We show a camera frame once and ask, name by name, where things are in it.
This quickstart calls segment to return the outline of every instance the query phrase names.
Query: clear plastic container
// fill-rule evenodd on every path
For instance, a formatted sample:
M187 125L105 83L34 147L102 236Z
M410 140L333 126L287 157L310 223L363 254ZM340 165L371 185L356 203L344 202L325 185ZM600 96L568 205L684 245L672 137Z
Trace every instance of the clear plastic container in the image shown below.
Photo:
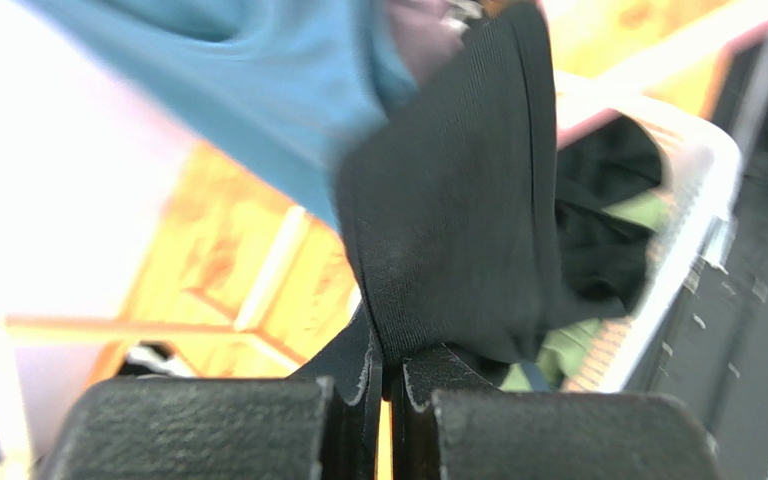
M604 324L579 374L565 384L568 391L617 392L644 355L711 232L729 224L740 153L721 129L674 106L610 93L596 81L564 73L556 78L560 112L565 102L611 105L648 130L664 150L670 172L660 190L670 205L669 221L652 242L651 278L641 303L631 317Z

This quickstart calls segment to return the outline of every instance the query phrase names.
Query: black cloth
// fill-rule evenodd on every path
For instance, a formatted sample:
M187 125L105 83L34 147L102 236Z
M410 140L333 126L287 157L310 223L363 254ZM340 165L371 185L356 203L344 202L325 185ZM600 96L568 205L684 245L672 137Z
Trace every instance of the black cloth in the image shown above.
M555 127L546 23L534 5L516 4L346 157L338 217L385 366L438 343L497 362L534 360L543 332L628 313L625 299L635 295L604 271L611 258L567 268L587 274L581 285L563 278L566 246L587 237L606 243L592 250L604 255L631 235L594 219L611 197L604 192L566 198L562 210L610 225L597 231L611 235L557 233ZM570 164L564 178L587 177ZM601 174L616 165L604 162ZM661 178L658 156L656 165ZM590 185L560 192L583 189Z
M348 326L290 378L329 376L334 379L337 392L343 398L348 401L359 398L365 386L363 377L370 367L367 363L372 357L374 339L370 341L371 328L368 311L359 308Z
M635 121L619 116L558 153L556 223L562 277L589 299L638 304L653 231L603 213L662 184L662 152Z

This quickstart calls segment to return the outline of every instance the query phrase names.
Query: pink fabric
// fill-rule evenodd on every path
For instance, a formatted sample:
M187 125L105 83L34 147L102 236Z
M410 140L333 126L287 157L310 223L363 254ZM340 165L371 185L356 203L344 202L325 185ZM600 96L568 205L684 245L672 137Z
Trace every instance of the pink fabric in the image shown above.
M461 49L461 37L442 20L446 0L388 0L390 27L402 61L422 85Z

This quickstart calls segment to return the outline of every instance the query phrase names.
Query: laundry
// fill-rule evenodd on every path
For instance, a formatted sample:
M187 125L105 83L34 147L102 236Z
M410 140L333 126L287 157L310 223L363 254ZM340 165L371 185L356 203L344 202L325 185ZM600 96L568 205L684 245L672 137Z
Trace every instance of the laundry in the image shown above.
M616 218L658 231L667 220L668 205L658 195L645 192L605 211ZM558 387L565 378L579 372L591 341L601 326L602 320L592 318L547 334L535 363L550 386ZM532 385L523 375L520 365L514 364L499 388L508 392L525 392L531 391Z
M129 348L116 376L195 378L197 374L168 345L139 343Z
M340 227L385 367L438 343L534 360L550 331L634 306L650 230L601 209L661 182L658 148L626 145L640 162L620 167L560 156L556 191L555 125L547 27L515 4L346 157ZM631 127L649 140L622 118L582 155Z
M375 0L19 1L331 226L335 162L417 89Z

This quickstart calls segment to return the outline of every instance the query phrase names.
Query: black fabric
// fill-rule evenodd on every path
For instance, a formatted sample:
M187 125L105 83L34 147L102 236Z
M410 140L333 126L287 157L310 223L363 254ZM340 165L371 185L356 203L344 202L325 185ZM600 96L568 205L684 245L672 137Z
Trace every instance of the black fabric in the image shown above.
M157 342L144 342L141 344L143 347L153 350L157 355L164 360L170 360L174 356L174 350L164 343Z
M589 299L638 304L653 231L602 212L662 184L662 153L620 116L558 153L556 222L562 276Z
M497 362L534 360L544 332L628 313L624 303L637 294L621 293L638 280L607 273L619 262L606 255L622 259L619 250L640 231L595 217L620 195L606 189L563 209L611 227L608 240L591 226L557 234L555 126L547 27L534 5L516 4L344 160L335 185L340 226L386 366L438 343ZM661 178L611 158L601 175ZM564 178L591 178L569 163ZM563 281L569 262L560 252L585 248L582 235L606 242L590 254L599 261L567 269L582 272L573 283L586 295ZM578 248L571 258L581 258Z
M124 362L124 364L121 366L121 369L118 370L118 373L116 376L118 377L143 377L145 375L164 375L162 373L159 373L152 368L148 368L144 365L139 365L136 363L130 363L130 362Z
M289 378L329 376L334 379L337 392L343 398L348 401L359 398L365 388L364 375L369 369L367 363L372 357L371 343L374 339L370 339L370 330L367 310L358 308L348 326Z

